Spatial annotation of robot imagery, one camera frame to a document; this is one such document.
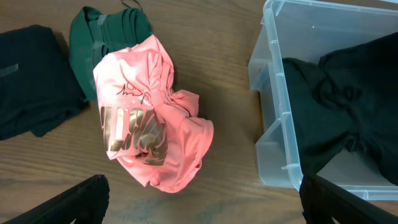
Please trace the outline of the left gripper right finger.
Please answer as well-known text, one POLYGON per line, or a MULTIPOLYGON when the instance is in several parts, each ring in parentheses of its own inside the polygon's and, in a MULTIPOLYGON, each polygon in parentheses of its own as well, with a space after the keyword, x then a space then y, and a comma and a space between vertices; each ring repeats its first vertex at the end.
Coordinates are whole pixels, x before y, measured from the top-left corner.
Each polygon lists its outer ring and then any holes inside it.
POLYGON ((397 224, 397 216, 317 175, 304 175, 299 194, 307 224, 397 224))

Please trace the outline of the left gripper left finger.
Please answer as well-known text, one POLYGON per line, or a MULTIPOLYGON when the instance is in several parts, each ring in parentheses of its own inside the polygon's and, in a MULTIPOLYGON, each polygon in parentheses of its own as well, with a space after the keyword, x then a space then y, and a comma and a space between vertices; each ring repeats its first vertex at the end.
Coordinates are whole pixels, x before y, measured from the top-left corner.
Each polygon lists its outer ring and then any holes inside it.
POLYGON ((4 224, 101 224, 109 192, 107 178, 96 174, 4 224))

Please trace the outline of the pink printed t-shirt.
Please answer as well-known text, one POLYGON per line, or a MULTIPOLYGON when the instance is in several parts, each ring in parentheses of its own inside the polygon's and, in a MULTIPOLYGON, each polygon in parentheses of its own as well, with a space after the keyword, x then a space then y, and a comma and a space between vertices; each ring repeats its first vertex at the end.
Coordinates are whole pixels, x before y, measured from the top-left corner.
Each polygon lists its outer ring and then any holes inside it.
POLYGON ((200 170, 213 123, 198 95, 174 91, 174 65, 154 35, 112 52, 93 70, 106 154, 141 185, 176 193, 200 170))

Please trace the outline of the black hooded sweatshirt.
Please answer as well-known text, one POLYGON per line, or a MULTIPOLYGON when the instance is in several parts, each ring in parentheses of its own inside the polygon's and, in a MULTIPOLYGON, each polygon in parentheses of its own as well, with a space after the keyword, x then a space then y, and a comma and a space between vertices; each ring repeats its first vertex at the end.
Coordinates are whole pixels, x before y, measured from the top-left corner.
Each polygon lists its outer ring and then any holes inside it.
POLYGON ((397 183, 397 34, 282 61, 301 170, 320 172, 341 151, 362 152, 397 183))

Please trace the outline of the black garment with tape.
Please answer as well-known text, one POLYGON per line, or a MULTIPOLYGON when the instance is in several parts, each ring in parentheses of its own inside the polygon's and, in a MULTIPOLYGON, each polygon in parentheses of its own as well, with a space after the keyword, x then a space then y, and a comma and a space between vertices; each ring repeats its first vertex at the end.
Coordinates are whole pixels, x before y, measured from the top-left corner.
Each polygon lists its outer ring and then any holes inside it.
POLYGON ((85 95, 49 27, 1 34, 1 139, 42 137, 86 108, 85 95))

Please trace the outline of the dark green garment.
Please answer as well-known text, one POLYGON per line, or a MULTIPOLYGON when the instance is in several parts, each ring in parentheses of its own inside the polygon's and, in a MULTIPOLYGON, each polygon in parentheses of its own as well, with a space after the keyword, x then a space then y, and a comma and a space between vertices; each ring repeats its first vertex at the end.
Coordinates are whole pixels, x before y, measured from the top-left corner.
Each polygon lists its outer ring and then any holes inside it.
POLYGON ((70 26, 69 63, 85 95, 97 99, 93 69, 108 53, 133 47, 152 35, 152 27, 141 7, 126 6, 115 14, 102 14, 84 6, 70 26))

